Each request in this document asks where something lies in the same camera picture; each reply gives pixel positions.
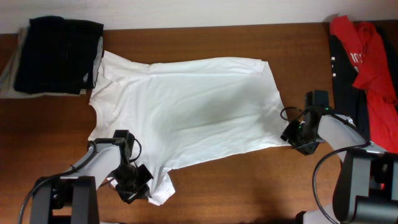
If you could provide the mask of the white t-shirt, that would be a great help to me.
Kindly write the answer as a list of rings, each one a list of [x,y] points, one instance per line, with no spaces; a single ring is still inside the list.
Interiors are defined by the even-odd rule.
[[[152,174],[149,202],[175,192],[171,170],[281,147],[287,122],[271,68],[253,58],[137,63],[105,52],[90,105],[91,139],[133,133],[137,163]]]

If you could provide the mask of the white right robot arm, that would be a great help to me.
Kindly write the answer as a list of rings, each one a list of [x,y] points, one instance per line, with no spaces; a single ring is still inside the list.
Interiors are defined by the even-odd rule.
[[[397,224],[397,154],[371,142],[350,117],[330,108],[327,91],[306,94],[304,109],[290,120],[281,139],[305,156],[323,142],[333,148],[318,161],[312,174],[318,210],[298,213],[297,223]],[[334,155],[342,161],[341,171],[332,203],[323,206],[318,198],[317,174]]]

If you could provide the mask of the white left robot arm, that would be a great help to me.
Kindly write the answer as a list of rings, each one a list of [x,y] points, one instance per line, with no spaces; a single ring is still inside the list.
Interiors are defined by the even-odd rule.
[[[31,223],[99,223],[97,190],[113,180],[125,203],[150,198],[153,176],[131,157],[138,142],[128,130],[90,141],[87,153],[68,170],[36,181],[20,213],[30,202]]]

